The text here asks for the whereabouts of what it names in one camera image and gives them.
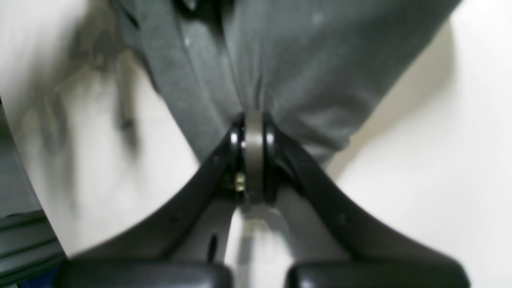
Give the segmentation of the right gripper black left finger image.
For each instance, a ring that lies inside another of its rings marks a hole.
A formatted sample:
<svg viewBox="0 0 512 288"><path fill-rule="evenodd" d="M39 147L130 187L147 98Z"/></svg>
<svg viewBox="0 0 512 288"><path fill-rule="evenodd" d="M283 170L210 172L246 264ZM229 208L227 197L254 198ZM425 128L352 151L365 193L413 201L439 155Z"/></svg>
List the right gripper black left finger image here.
<svg viewBox="0 0 512 288"><path fill-rule="evenodd" d="M134 227L67 262L56 288L231 288L232 216L256 204L256 113L236 117L198 171Z"/></svg>

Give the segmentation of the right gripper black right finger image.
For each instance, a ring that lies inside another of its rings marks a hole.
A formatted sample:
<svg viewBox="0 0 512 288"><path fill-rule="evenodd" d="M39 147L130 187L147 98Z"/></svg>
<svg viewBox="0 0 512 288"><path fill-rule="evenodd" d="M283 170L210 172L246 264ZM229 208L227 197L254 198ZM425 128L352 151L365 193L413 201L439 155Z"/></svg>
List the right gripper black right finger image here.
<svg viewBox="0 0 512 288"><path fill-rule="evenodd" d="M295 237L288 288L468 288L463 267L360 208L267 113L254 114L254 200Z"/></svg>

